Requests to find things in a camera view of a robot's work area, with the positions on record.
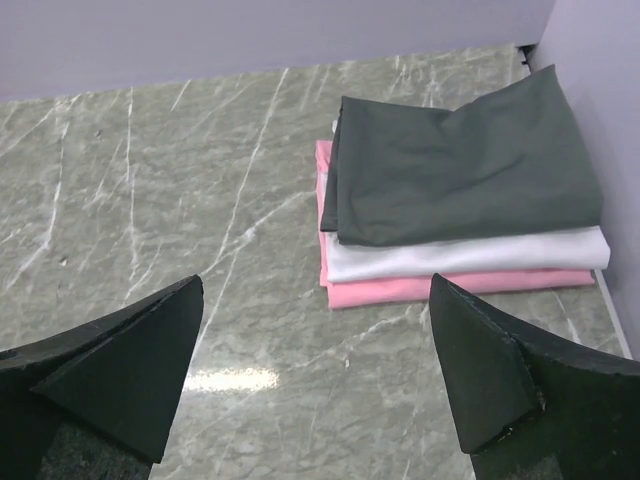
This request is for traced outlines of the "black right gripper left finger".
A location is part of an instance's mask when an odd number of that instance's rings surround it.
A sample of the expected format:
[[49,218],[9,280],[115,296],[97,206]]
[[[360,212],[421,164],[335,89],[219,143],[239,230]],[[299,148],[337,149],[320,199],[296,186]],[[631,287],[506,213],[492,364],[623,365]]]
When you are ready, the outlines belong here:
[[203,310],[193,275],[3,351],[2,478],[148,478],[164,456]]

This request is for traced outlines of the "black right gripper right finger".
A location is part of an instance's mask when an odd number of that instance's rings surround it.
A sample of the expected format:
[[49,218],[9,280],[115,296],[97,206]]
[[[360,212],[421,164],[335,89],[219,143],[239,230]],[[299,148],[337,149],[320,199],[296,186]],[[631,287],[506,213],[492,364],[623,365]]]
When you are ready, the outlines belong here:
[[638,478],[638,362],[518,319],[440,275],[429,305],[476,478]]

